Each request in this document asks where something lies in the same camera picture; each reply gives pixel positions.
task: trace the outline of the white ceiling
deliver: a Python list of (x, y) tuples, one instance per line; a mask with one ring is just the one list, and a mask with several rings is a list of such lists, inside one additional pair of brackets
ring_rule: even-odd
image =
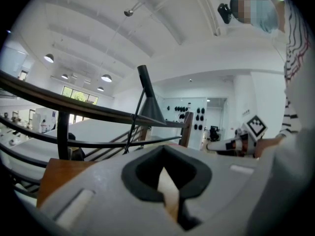
[[(226, 27), (217, 12), (221, 2), (229, 0), (34, 0), (16, 29), (44, 64), (45, 54), (54, 55), (56, 62), (47, 64), (52, 76), (80, 74), (92, 81), (87, 89), (112, 92), (149, 60), (237, 28), (248, 34), (236, 20)], [(128, 8), (132, 17), (124, 15)], [(104, 73), (113, 83), (100, 80)]]
[(171, 91), (173, 89), (202, 88), (210, 87), (217, 82), (232, 82), (234, 80), (234, 76), (246, 74), (250, 74), (250, 72), (247, 70), (209, 71), (157, 81), (154, 82), (153, 85), (163, 89), (164, 91)]

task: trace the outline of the striped shirt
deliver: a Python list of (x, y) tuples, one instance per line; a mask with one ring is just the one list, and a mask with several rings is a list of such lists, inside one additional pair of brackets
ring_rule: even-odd
[[(284, 78), (288, 86), (300, 69), (303, 69), (305, 54), (314, 51), (314, 35), (299, 9), (291, 0), (285, 0), (286, 62)], [(289, 136), (301, 130), (299, 118), (288, 98), (280, 134)]]

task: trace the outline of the sleeve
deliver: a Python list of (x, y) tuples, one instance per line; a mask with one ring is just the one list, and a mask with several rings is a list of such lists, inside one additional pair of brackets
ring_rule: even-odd
[(298, 116), (293, 109), (291, 102), (286, 98), (285, 100), (285, 109), (284, 109), (284, 116), (281, 126), (281, 131), (279, 136), (290, 136), (292, 134), (296, 134), (301, 130), (301, 123), (298, 119)]

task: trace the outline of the face mask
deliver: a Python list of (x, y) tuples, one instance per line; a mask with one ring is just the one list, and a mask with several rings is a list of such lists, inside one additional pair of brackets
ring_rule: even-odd
[(251, 25), (267, 33), (278, 29), (278, 14), (271, 0), (251, 0)]

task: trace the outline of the wooden surface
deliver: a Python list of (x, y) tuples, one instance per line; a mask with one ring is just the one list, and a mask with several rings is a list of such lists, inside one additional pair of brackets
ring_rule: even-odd
[(190, 132), (191, 132), (191, 127), (192, 127), (192, 119), (193, 119), (193, 113), (192, 112), (186, 112), (185, 113), (185, 124), (187, 126), (186, 126), (186, 128), (182, 129), (182, 132), (181, 132), (182, 138), (179, 141), (179, 144), (183, 147), (186, 147), (186, 148), (188, 148)]
[(79, 173), (96, 162), (79, 162), (51, 158), (41, 180), (37, 196), (37, 207), (55, 190), (73, 179)]

